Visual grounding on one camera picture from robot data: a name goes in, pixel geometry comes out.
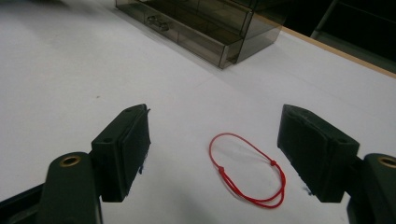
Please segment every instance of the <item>drawer handle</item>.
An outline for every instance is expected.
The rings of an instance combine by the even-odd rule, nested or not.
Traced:
[[[148,17],[148,24],[157,26],[160,31],[169,30],[168,24],[166,22],[158,21],[158,19],[155,16]]]

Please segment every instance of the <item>white tabletop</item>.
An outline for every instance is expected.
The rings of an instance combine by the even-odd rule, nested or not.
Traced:
[[[311,110],[371,152],[396,156],[396,79],[281,33],[274,45],[219,70],[114,8],[111,0],[0,3],[0,201],[45,180],[51,161],[89,152],[122,109],[147,104],[151,147],[105,223],[348,223],[341,204],[308,196],[276,147],[283,104]],[[207,148],[234,132],[288,179],[275,210],[236,199]],[[215,157],[238,186],[266,197],[276,173],[245,145],[220,139]]]

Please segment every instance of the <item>table surface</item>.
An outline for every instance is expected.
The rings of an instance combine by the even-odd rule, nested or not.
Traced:
[[[347,201],[320,203],[276,147],[283,104],[311,110],[361,143],[396,156],[396,79],[282,32],[219,70],[114,8],[111,0],[0,3],[0,201],[45,180],[51,161],[89,152],[122,109],[147,104],[151,147],[105,223],[348,223]],[[284,169],[286,199],[267,210],[235,198],[207,149],[238,133]],[[232,138],[215,157],[248,195],[276,172]]]

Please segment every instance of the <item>red loop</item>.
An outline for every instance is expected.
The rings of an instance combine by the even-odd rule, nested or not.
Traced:
[[[227,174],[224,171],[224,167],[219,166],[215,160],[213,159],[212,156],[212,145],[215,142],[215,140],[221,136],[224,135],[230,135],[236,138],[239,138],[240,140],[244,141],[245,143],[247,143],[248,145],[250,145],[251,147],[253,147],[257,152],[259,152],[261,155],[263,155],[269,162],[271,166],[275,166],[275,168],[279,171],[279,177],[280,177],[280,182],[281,182],[281,187],[280,189],[270,198],[267,199],[254,199],[254,198],[250,198],[247,195],[245,195],[236,185],[235,183],[231,180],[231,178],[229,176],[227,176]],[[218,135],[216,135],[212,141],[210,141],[209,144],[209,157],[210,160],[212,160],[213,164],[219,169],[219,173],[221,175],[221,177],[223,178],[224,182],[227,184],[227,186],[230,188],[230,190],[232,190],[236,195],[246,199],[247,201],[254,203],[260,207],[264,207],[264,208],[276,208],[279,207],[284,200],[285,197],[285,187],[286,187],[286,177],[285,174],[283,173],[282,169],[280,168],[280,166],[276,163],[276,161],[271,160],[271,158],[269,158],[267,155],[265,155],[263,152],[261,152],[258,148],[256,148],[255,146],[253,146],[251,143],[249,143],[248,140],[246,140],[245,138],[235,134],[235,133],[220,133]],[[270,203],[271,201],[273,201],[274,199],[276,199],[278,196],[280,196],[280,199],[278,200],[277,203],[275,204],[267,204]]]

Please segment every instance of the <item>red cord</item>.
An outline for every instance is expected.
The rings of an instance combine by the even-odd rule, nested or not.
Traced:
[[[224,136],[224,135],[230,135],[233,137],[237,137],[240,140],[244,141],[245,143],[247,143],[248,145],[250,145],[251,147],[253,147],[254,149],[256,149],[256,151],[258,151],[260,154],[262,154],[269,162],[271,166],[275,166],[275,168],[279,171],[279,176],[280,176],[280,182],[281,182],[281,187],[280,189],[277,191],[276,194],[274,194],[272,197],[267,198],[267,199],[254,199],[254,198],[250,198],[247,195],[245,195],[236,185],[235,183],[231,180],[231,178],[229,176],[227,176],[227,174],[224,171],[224,167],[219,166],[215,160],[213,159],[212,156],[212,145],[213,143],[216,141],[217,138]],[[221,175],[221,177],[223,178],[224,182],[227,184],[227,186],[238,196],[248,200],[251,203],[254,203],[256,205],[258,205],[259,207],[264,207],[264,208],[276,208],[279,207],[282,203],[283,203],[283,199],[285,197],[285,187],[286,187],[286,177],[285,174],[283,173],[282,169],[280,168],[280,166],[276,163],[276,161],[273,161],[271,158],[269,158],[267,155],[265,155],[263,152],[261,152],[258,148],[256,148],[255,146],[253,146],[251,143],[249,143],[248,140],[246,140],[245,138],[235,134],[235,133],[220,133],[218,135],[216,135],[212,141],[209,144],[209,157],[210,160],[212,160],[213,164],[218,168],[219,173]],[[271,201],[273,201],[275,198],[277,198],[278,196],[280,196],[279,201],[276,204],[267,204],[270,203]]]

